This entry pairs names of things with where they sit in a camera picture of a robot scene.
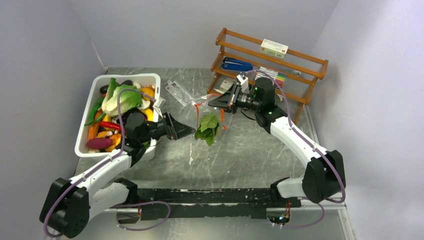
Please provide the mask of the clear zip top bag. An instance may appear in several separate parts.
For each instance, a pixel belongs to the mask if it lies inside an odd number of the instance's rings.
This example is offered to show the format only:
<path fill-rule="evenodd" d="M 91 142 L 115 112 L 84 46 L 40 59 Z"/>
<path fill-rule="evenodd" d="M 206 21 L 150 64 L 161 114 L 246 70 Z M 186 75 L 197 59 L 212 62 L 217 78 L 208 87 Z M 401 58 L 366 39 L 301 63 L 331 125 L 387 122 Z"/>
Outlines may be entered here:
<path fill-rule="evenodd" d="M 225 112 L 218 107 L 209 106 L 212 100 L 220 95 L 211 93 L 194 99 L 190 104 L 194 107 L 195 128 L 194 138 L 203 140 L 210 147 L 222 130 L 227 130 L 225 125 Z"/>

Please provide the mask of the green romaine lettuce leaf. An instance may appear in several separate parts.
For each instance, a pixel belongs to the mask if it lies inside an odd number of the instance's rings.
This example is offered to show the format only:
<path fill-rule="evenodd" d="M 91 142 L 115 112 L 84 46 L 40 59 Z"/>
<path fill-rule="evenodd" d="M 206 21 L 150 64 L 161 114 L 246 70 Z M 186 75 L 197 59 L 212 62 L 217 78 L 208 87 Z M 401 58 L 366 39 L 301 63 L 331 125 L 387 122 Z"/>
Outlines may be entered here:
<path fill-rule="evenodd" d="M 220 129 L 220 121 L 214 113 L 204 115 L 199 122 L 199 127 L 194 133 L 196 140 L 204 140 L 210 147 L 215 142 L 215 136 Z"/>

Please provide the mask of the red chili pepper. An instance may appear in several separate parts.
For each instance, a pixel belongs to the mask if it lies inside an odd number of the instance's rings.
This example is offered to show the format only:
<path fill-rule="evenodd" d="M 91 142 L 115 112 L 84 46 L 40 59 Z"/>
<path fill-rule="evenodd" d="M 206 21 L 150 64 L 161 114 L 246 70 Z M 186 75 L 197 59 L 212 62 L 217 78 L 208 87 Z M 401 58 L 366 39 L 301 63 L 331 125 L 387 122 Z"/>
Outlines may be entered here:
<path fill-rule="evenodd" d="M 108 129 L 116 130 L 116 131 L 119 131 L 119 132 L 122 131 L 121 126 L 119 124 L 113 123 L 113 122 L 100 121 L 99 126 L 102 127 L 102 128 L 108 128 Z"/>

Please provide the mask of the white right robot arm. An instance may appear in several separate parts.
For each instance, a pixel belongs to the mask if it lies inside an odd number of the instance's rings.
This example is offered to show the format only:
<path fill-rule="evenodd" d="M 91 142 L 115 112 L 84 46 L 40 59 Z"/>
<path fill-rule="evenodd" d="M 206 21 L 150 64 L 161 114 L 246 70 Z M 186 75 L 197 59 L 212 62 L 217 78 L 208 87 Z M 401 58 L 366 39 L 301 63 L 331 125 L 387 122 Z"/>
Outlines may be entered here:
<path fill-rule="evenodd" d="M 260 77 L 251 92 L 245 93 L 242 84 L 236 83 L 208 104 L 232 114 L 237 109 L 252 110 L 257 124 L 279 139 L 302 162 L 305 170 L 302 177 L 288 177 L 272 184 L 269 199 L 275 207 L 282 207 L 289 198 L 305 198 L 315 204 L 322 201 L 343 203 L 346 180 L 342 154 L 314 142 L 292 122 L 289 113 L 276 104 L 276 86 L 272 79 Z"/>

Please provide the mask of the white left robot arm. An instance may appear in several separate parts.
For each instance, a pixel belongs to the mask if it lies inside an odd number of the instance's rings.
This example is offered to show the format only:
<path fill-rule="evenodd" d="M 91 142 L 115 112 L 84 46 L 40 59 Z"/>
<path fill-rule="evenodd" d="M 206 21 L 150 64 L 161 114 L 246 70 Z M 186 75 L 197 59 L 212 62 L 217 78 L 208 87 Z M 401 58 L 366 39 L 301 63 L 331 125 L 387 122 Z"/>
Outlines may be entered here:
<path fill-rule="evenodd" d="M 135 183 L 119 178 L 104 186 L 142 159 L 147 150 L 145 142 L 163 136 L 179 140 L 196 131 L 167 112 L 158 122 L 147 121 L 142 113 L 136 112 L 120 123 L 122 141 L 116 149 L 83 173 L 70 179 L 58 178 L 51 184 L 39 216 L 47 236 L 74 238 L 104 210 L 120 205 L 134 207 L 139 203 Z"/>

